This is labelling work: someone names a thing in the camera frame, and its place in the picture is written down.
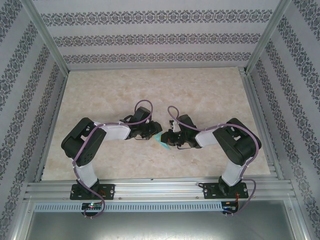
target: beige stone surface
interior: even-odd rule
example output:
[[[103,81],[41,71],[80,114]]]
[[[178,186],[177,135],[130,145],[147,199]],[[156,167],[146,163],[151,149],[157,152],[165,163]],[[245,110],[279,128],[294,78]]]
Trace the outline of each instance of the beige stone surface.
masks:
[[[149,99],[152,119],[163,131],[170,127],[169,105],[188,114],[198,128],[225,123],[233,117],[258,135],[236,67],[122,69],[70,72],[47,157],[43,180],[74,180],[72,162],[60,145],[80,119],[107,123],[134,113],[136,102]],[[93,159],[99,179],[220,176],[228,158],[217,145],[170,150],[154,138],[102,143]],[[270,174],[264,151],[246,175]]]

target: damask wallpaper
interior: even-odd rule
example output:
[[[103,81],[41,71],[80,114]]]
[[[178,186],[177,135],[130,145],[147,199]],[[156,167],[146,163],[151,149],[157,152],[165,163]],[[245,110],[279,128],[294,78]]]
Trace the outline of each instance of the damask wallpaper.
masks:
[[[35,0],[71,70],[245,67],[279,0]]]
[[[64,76],[18,0],[0,0],[0,240],[33,182]]]
[[[277,157],[320,239],[320,1],[293,0],[251,77]]]

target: teal object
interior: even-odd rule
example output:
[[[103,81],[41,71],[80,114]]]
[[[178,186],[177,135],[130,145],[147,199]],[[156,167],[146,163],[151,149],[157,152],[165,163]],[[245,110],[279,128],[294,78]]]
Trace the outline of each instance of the teal object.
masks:
[[[170,147],[169,147],[166,143],[161,142],[161,135],[162,135],[162,132],[159,132],[159,133],[157,133],[156,135],[154,135],[153,137],[154,137],[155,140],[157,140],[162,146],[164,146],[166,149],[169,149],[169,150],[170,150]]]

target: black mounting plate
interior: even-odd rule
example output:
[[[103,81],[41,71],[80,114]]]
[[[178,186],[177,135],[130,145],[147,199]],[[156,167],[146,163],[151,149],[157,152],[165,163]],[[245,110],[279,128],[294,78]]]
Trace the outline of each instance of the black mounting plate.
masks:
[[[236,193],[228,194],[227,196],[219,190],[218,182],[199,183],[199,187],[203,188],[204,199],[235,199]],[[249,197],[247,185],[245,182],[239,183],[236,192],[239,194],[239,199],[247,199]]]
[[[99,184],[97,193],[100,194],[104,200],[113,200],[115,195],[114,184]],[[78,184],[73,184],[70,193],[70,200],[100,200],[96,195],[91,196],[83,191]]]

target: vented metal strip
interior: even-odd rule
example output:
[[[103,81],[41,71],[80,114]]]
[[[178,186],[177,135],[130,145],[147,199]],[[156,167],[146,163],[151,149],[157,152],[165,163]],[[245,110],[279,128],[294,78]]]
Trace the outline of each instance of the vented metal strip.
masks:
[[[81,212],[81,202],[44,202],[37,203],[35,213],[78,213]],[[142,212],[207,212],[222,211],[220,201],[198,202],[110,202],[105,206],[109,213],[142,213]]]

